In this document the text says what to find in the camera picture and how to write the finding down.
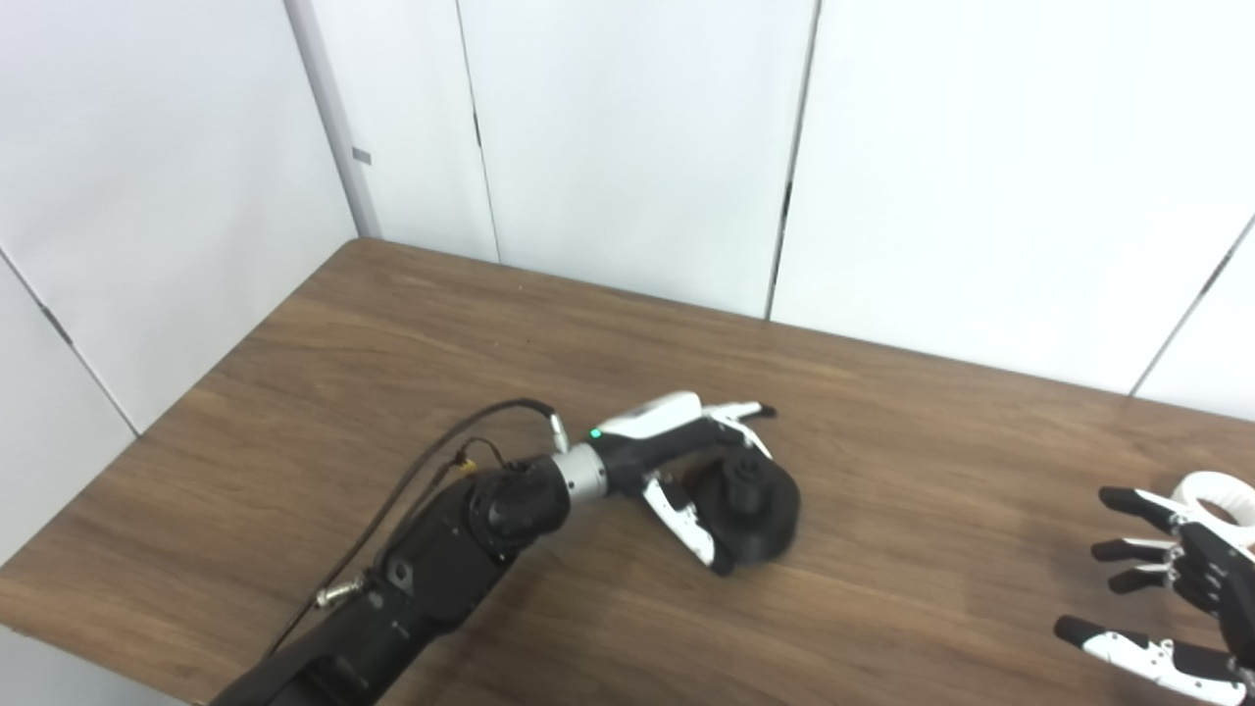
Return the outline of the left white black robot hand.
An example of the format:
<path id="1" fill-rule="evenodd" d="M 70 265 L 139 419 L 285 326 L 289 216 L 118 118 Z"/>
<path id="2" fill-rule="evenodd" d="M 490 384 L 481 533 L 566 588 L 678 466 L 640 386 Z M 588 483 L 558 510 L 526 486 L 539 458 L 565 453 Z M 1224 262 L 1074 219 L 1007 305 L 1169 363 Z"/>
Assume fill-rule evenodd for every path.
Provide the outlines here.
<path id="1" fill-rule="evenodd" d="M 749 423 L 774 419 L 759 401 L 704 405 L 678 390 L 589 433 L 607 492 L 641 497 L 708 569 L 779 559 L 793 544 L 801 492 Z"/>

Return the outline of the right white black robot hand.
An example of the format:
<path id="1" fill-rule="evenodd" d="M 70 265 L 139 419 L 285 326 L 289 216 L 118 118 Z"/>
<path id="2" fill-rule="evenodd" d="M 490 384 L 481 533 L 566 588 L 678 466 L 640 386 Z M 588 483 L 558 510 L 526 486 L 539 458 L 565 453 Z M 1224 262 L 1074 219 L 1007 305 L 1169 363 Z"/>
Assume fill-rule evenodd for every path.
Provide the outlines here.
<path id="1" fill-rule="evenodd" d="M 1199 702 L 1252 703 L 1251 551 L 1219 518 L 1183 502 L 1133 487 L 1101 487 L 1098 499 L 1109 510 L 1140 517 L 1167 535 L 1165 540 L 1121 537 L 1092 545 L 1098 562 L 1140 561 L 1109 577 L 1108 588 L 1116 594 L 1172 589 L 1219 622 L 1225 647 L 1219 651 L 1183 640 L 1153 640 L 1143 631 L 1107 630 L 1072 614 L 1055 621 L 1055 637 L 1094 660 Z"/>

